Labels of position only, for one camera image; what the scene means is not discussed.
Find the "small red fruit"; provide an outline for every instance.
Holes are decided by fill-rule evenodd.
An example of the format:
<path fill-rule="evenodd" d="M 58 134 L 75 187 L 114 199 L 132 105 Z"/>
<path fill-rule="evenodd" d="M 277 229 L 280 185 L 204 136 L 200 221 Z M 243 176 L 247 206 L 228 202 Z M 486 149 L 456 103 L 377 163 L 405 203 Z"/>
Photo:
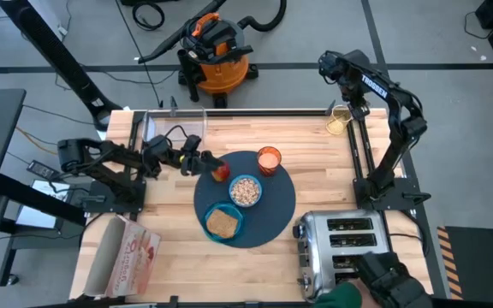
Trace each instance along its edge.
<path fill-rule="evenodd" d="M 212 177 L 215 181 L 226 181 L 229 177 L 229 164 L 223 162 L 223 166 L 218 167 L 216 171 L 212 171 Z"/>

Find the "wooden table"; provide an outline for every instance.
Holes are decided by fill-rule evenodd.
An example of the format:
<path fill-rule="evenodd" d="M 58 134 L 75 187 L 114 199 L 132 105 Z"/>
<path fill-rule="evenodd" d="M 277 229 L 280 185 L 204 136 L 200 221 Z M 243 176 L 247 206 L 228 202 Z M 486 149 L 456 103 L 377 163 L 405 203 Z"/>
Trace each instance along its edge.
<path fill-rule="evenodd" d="M 132 119 L 132 111 L 114 111 L 107 139 L 128 144 Z M 331 135 L 325 122 L 322 116 L 209 117 L 205 149 L 217 157 L 231 151 L 257 151 L 265 145 L 279 149 L 282 166 L 290 173 L 296 191 L 294 217 L 265 245 L 238 249 L 217 244 L 204 235 L 195 216 L 197 178 L 183 177 L 178 170 L 164 166 L 158 181 L 147 181 L 146 205 L 138 217 L 140 224 L 161 235 L 162 242 L 146 293 L 128 297 L 128 301 L 168 302 L 171 295 L 186 302 L 303 301 L 296 282 L 300 267 L 291 232 L 294 221 L 309 210 L 356 208 L 347 133 Z M 374 160 L 379 163 L 389 145 L 386 111 L 372 110 L 366 126 Z M 360 154 L 366 175 L 365 156 Z M 416 226 L 401 213 L 386 213 L 390 233 L 418 234 Z M 100 217 L 85 232 L 71 298 L 82 293 L 102 234 L 113 216 Z M 419 241 L 393 237 L 392 244 L 411 275 L 432 293 Z"/>

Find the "yellow black striped tape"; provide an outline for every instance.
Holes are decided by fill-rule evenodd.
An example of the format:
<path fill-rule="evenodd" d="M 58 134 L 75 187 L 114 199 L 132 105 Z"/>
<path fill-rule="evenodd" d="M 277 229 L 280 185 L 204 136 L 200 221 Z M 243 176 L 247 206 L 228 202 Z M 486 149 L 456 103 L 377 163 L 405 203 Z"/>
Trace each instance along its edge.
<path fill-rule="evenodd" d="M 448 232 L 445 227 L 437 227 L 438 241 L 443 254 L 444 269 L 446 270 L 446 278 L 448 287 L 450 288 L 450 297 L 452 299 L 463 299 L 461 295 L 460 278 L 458 270 L 455 267 L 454 254 L 452 253 L 452 244 L 448 237 Z"/>

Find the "toaster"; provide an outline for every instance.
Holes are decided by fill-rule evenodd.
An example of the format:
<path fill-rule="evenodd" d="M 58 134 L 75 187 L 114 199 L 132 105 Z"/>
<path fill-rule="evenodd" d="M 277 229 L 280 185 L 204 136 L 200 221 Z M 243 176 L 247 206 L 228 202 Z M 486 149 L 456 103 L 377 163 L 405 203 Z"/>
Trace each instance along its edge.
<path fill-rule="evenodd" d="M 375 210 L 321 210 L 304 214 L 293 226 L 298 240 L 304 299 L 314 302 L 343 280 L 357 278 L 356 259 L 389 251 L 380 214 Z"/>

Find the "round blue placemat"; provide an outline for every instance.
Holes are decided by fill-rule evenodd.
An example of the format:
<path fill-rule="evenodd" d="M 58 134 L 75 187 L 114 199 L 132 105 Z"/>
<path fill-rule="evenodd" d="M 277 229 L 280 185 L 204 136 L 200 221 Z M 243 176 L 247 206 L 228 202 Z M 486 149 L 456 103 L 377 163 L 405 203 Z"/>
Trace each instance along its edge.
<path fill-rule="evenodd" d="M 294 184 L 288 172 L 279 166 L 272 177 L 264 177 L 258 169 L 256 152 L 237 151 L 221 157 L 229 163 L 231 174 L 224 182 L 216 182 L 210 173 L 202 174 L 195 186 L 193 202 L 199 223 L 206 210 L 218 201 L 228 200 L 229 184 L 237 175 L 255 176 L 264 189 L 262 198 L 250 208 L 239 208 L 244 216 L 242 230 L 225 245 L 252 248 L 275 239 L 288 225 L 296 205 Z"/>

